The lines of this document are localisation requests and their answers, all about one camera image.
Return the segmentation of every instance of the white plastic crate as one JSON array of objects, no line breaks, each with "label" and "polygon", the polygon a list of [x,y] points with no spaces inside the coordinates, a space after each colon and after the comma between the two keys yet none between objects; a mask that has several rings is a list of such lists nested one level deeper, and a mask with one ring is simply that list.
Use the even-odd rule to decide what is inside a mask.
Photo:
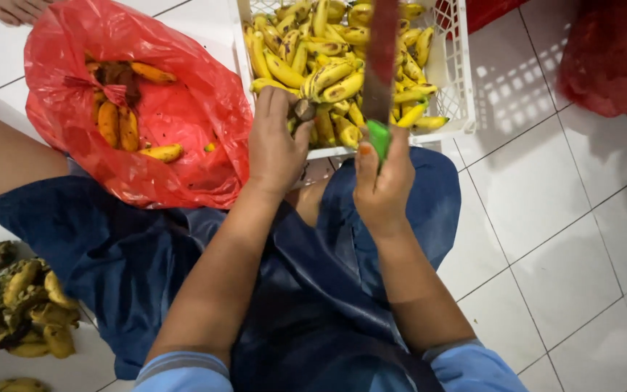
[{"label": "white plastic crate", "polygon": [[[430,58],[424,71],[428,83],[436,85],[440,91],[432,98],[428,115],[445,116],[450,121],[439,130],[414,132],[410,138],[411,144],[455,138],[474,133],[476,129],[476,113],[473,104],[473,86],[468,55],[466,0],[447,0],[448,6],[442,7],[445,11],[436,9],[434,7],[435,1],[409,0],[407,2],[420,3],[428,9],[423,16],[411,23],[412,27],[432,26],[435,29]],[[251,108],[254,107],[256,99],[255,94],[249,92],[254,76],[248,60],[248,50],[246,50],[243,40],[241,21],[250,21],[251,15],[254,13],[274,13],[274,10],[281,5],[294,3],[295,0],[230,0],[229,7],[233,21],[239,73],[242,76],[243,88],[251,103]],[[447,34],[450,32],[454,32],[453,40],[447,40]],[[353,149],[348,147],[319,148],[309,151],[308,159],[343,156],[353,152]]]}]

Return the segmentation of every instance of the knife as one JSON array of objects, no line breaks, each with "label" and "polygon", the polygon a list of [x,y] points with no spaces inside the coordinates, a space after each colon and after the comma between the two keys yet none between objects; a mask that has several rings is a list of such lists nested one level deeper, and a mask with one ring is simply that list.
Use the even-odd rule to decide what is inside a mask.
[{"label": "knife", "polygon": [[361,113],[367,118],[369,141],[379,155],[379,167],[389,152],[388,130],[398,26],[398,0],[376,0],[366,44],[366,69]]}]

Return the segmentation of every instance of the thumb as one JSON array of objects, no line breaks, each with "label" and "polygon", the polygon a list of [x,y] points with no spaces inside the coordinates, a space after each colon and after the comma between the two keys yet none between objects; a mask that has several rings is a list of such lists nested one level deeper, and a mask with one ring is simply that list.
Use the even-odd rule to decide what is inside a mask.
[{"label": "thumb", "polygon": [[376,174],[379,170],[379,155],[369,142],[361,142],[355,155],[357,170],[357,189],[362,192],[373,192],[376,185]]},{"label": "thumb", "polygon": [[314,128],[314,121],[310,120],[299,125],[294,132],[294,144],[297,151],[306,154],[309,151],[309,138],[311,137],[311,129]]}]

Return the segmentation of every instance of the blue shirt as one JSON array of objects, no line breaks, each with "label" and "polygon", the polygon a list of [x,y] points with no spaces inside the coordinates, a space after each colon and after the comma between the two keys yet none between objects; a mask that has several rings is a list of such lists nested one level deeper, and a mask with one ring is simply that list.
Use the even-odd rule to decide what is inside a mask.
[{"label": "blue shirt", "polygon": [[[474,340],[423,355],[446,392],[527,392],[517,375],[492,350]],[[405,379],[393,372],[379,373],[369,392],[408,391]],[[140,371],[133,392],[232,392],[229,369],[216,356],[170,352],[154,358]]]}]

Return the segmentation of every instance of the white tile floor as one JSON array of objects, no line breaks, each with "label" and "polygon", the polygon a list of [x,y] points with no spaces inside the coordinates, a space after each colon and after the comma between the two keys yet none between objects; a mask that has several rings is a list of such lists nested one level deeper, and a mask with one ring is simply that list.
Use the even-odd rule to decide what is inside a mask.
[{"label": "white tile floor", "polygon": [[[228,16],[204,12],[219,0],[123,3],[162,13],[229,62],[233,38],[213,33]],[[554,91],[576,10],[568,0],[531,0],[470,37],[479,130],[428,146],[454,161],[463,196],[440,275],[532,392],[626,392],[627,118],[602,119]],[[36,137],[24,109],[28,32],[0,25],[0,119]],[[327,160],[310,168],[330,170]],[[0,240],[11,237],[0,228]],[[0,378],[39,377],[60,391],[131,389],[114,381],[93,324],[75,337],[79,353],[65,361],[0,353]]]}]

